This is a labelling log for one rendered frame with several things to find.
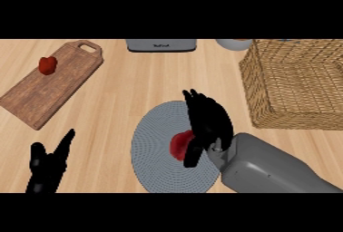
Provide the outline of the brown wooden cutting board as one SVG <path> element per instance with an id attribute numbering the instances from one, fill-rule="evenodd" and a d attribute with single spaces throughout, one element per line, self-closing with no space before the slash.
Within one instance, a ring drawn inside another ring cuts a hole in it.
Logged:
<path id="1" fill-rule="evenodd" d="M 44 75 L 34 68 L 0 97 L 0 106 L 37 131 L 103 62 L 102 48 L 87 40 L 65 43 L 50 56 L 54 73 Z"/>

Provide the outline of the grey toaster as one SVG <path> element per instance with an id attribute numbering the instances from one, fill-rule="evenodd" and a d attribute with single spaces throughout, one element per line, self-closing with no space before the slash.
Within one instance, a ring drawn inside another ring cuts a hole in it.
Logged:
<path id="1" fill-rule="evenodd" d="M 191 52 L 196 47 L 195 39 L 127 39 L 127 49 L 134 53 Z"/>

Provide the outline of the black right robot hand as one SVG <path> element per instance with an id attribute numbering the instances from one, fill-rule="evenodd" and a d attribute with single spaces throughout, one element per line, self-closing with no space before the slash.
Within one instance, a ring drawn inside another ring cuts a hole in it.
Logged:
<path id="1" fill-rule="evenodd" d="M 222 105 L 195 90 L 183 90 L 193 138 L 188 144 L 183 167 L 196 166 L 207 150 L 227 151 L 233 138 L 233 125 Z"/>

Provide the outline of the brown wicker basket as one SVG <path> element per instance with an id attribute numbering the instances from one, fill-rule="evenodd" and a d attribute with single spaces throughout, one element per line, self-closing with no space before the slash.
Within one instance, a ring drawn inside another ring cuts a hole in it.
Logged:
<path id="1" fill-rule="evenodd" d="M 343 131 L 343 39 L 256 39 L 239 71 L 256 128 Z"/>

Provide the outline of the red bell pepper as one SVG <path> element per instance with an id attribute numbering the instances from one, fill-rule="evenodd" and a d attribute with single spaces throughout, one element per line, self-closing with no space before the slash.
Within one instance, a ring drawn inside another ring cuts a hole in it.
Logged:
<path id="1" fill-rule="evenodd" d="M 41 57 L 40 61 L 38 61 L 38 71 L 44 75 L 53 74 L 54 69 L 56 69 L 56 64 L 57 64 L 57 60 L 56 60 L 56 58 L 53 56 Z"/>

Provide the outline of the pale grey round bowl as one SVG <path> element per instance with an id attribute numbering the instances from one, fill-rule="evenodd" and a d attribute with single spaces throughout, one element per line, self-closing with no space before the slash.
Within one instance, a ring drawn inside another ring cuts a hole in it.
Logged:
<path id="1" fill-rule="evenodd" d="M 230 51 L 244 51 L 250 48 L 251 39 L 217 39 L 217 44 Z"/>

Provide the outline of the round grey woven placemat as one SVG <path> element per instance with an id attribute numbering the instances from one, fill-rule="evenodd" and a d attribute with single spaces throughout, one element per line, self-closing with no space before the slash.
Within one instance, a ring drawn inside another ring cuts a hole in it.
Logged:
<path id="1" fill-rule="evenodd" d="M 219 169 L 202 152 L 195 168 L 185 168 L 168 151 L 171 138 L 191 128 L 185 101 L 155 106 L 136 125 L 131 164 L 136 178 L 149 193 L 205 193 Z"/>

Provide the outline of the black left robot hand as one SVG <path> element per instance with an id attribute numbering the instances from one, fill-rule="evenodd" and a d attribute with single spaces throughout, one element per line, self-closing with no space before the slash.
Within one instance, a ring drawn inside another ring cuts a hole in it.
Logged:
<path id="1" fill-rule="evenodd" d="M 66 158 L 75 131 L 65 134 L 53 153 L 46 152 L 44 145 L 31 145 L 29 170 L 31 178 L 26 184 L 26 194 L 54 193 L 66 170 Z"/>

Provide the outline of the red pear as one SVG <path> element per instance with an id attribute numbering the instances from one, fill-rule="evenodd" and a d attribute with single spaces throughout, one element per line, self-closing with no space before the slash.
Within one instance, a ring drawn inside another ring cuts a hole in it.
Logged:
<path id="1" fill-rule="evenodd" d="M 170 141 L 170 154 L 177 161 L 185 160 L 185 153 L 191 140 L 193 139 L 193 131 L 186 130 L 182 133 L 176 134 Z"/>

